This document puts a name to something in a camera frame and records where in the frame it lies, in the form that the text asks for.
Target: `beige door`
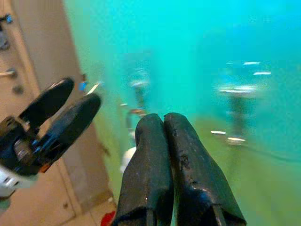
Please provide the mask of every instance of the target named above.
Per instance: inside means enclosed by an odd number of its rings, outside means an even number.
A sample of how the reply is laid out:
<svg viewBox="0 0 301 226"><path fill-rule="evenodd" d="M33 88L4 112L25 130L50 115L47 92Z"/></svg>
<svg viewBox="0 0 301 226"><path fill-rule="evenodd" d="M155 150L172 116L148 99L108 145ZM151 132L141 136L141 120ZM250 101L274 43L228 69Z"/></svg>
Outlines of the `beige door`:
<svg viewBox="0 0 301 226"><path fill-rule="evenodd" d="M10 1L0 1L0 16L12 13ZM18 116L33 100L32 78L29 78L26 54L18 48L22 43L19 23L4 24L10 48L0 50L0 72L14 68L16 78L0 76L0 121L8 115ZM18 190L11 198L11 207L1 216L1 226L57 226L74 217L70 198L58 166L40 175L37 184L30 189Z"/></svg>

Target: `floor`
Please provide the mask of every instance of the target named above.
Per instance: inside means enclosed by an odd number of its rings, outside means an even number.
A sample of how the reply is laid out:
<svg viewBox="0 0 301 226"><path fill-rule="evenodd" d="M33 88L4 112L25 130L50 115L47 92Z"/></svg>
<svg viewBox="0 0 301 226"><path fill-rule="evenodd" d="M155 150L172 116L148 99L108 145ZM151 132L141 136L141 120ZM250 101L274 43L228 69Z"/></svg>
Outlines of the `floor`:
<svg viewBox="0 0 301 226"><path fill-rule="evenodd" d="M94 207L84 215L78 216L61 226L100 226L100 220L103 216L114 210L115 205L113 202L104 202L103 204Z"/></svg>

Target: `red object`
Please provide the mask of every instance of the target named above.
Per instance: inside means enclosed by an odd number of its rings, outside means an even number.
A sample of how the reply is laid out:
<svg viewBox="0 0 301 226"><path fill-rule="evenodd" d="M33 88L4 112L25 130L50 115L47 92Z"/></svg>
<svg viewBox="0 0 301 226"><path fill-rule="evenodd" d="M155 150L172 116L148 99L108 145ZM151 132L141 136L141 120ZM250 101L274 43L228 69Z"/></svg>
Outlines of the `red object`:
<svg viewBox="0 0 301 226"><path fill-rule="evenodd" d="M111 213L106 213L104 217L102 218L102 221L100 223L100 226L110 226L113 222L115 211L112 211Z"/></svg>

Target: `teal wall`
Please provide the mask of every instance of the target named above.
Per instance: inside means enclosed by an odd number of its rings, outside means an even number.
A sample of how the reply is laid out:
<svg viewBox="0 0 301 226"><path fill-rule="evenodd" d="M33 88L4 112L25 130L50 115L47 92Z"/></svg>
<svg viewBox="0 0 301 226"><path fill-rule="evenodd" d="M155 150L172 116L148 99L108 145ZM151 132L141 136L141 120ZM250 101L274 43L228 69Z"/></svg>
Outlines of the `teal wall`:
<svg viewBox="0 0 301 226"><path fill-rule="evenodd" d="M120 1L65 0L82 71L105 81L97 118L108 147L107 169L118 198L120 159L128 147L125 112L135 105L125 72L127 53L151 50L155 68L147 94L149 112L179 112L194 124L228 178L251 226L296 225L301 202L301 3L296 0ZM255 78L225 63L260 61L271 76ZM231 127L223 83L257 84L248 101L249 146L234 148L209 133Z"/></svg>

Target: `door handle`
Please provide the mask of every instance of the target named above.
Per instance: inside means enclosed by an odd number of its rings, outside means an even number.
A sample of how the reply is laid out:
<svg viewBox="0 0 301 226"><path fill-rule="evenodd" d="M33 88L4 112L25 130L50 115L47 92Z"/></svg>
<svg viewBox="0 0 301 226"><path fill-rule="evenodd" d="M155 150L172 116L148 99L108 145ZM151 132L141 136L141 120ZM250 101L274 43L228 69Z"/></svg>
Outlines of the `door handle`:
<svg viewBox="0 0 301 226"><path fill-rule="evenodd" d="M9 77L9 78L16 78L17 72L14 68L8 69L6 72L0 72L0 78Z"/></svg>

